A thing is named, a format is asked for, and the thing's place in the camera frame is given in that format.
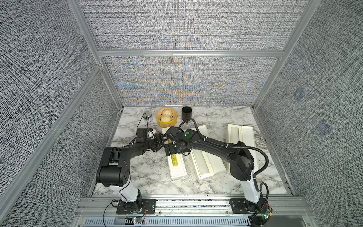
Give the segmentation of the white wrap dispenser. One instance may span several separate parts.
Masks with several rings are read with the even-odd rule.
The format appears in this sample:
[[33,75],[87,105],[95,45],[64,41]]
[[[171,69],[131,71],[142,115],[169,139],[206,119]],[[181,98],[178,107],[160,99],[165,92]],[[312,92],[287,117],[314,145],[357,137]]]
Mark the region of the white wrap dispenser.
[[226,167],[221,158],[202,150],[191,150],[191,161],[199,180],[225,173]]
[[[226,131],[226,142],[229,142],[229,129],[231,126],[239,126],[239,125],[234,125],[234,124],[229,124],[227,126],[227,131]],[[243,134],[243,143],[247,146],[251,146],[251,147],[255,147],[255,139],[254,139],[254,131],[253,131],[253,127],[251,126],[240,126],[242,128],[242,134]],[[254,158],[254,170],[257,171],[259,169],[259,164],[258,164],[258,159],[257,159],[257,152],[255,150],[249,150],[251,155]],[[226,165],[226,169],[227,169],[227,173],[230,173],[230,164],[227,163]]]

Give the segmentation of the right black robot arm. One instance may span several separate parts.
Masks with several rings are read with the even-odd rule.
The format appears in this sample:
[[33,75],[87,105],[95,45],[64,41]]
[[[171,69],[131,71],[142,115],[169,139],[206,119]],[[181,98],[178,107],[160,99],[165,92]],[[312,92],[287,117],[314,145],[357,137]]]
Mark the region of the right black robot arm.
[[[185,153],[191,150],[201,150],[215,155],[230,164],[231,175],[241,181],[244,191],[244,209],[249,213],[257,214],[267,205],[268,197],[263,197],[257,185],[256,176],[262,173],[269,164],[267,154],[259,148],[245,145],[243,142],[225,143],[202,134],[196,121],[191,119],[195,129],[182,130],[171,126],[163,136],[171,141],[169,150],[176,153]],[[265,164],[257,171],[254,170],[254,158],[251,150],[259,152],[265,159]]]

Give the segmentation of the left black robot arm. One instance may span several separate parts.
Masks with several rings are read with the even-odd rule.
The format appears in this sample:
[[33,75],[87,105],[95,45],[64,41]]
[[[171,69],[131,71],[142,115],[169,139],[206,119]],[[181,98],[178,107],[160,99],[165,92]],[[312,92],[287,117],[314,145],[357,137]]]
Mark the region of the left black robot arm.
[[123,202],[136,202],[140,192],[131,184],[130,160],[149,150],[160,150],[166,141],[165,135],[156,134],[153,138],[136,138],[129,145],[106,147],[97,169],[96,182],[106,187],[118,186]]

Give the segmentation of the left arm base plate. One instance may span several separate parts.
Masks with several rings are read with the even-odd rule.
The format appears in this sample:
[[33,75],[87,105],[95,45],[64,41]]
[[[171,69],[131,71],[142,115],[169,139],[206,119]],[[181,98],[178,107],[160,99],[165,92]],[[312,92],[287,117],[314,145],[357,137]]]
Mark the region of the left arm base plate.
[[142,215],[155,214],[156,199],[141,199],[135,202],[119,200],[116,214],[118,215]]

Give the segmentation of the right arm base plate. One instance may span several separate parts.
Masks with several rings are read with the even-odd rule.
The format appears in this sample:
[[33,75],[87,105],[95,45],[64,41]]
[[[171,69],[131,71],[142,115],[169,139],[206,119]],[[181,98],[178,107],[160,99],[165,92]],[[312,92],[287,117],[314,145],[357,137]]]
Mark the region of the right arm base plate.
[[272,212],[266,199],[262,198],[257,203],[250,202],[246,199],[230,199],[229,204],[233,214],[254,214]]

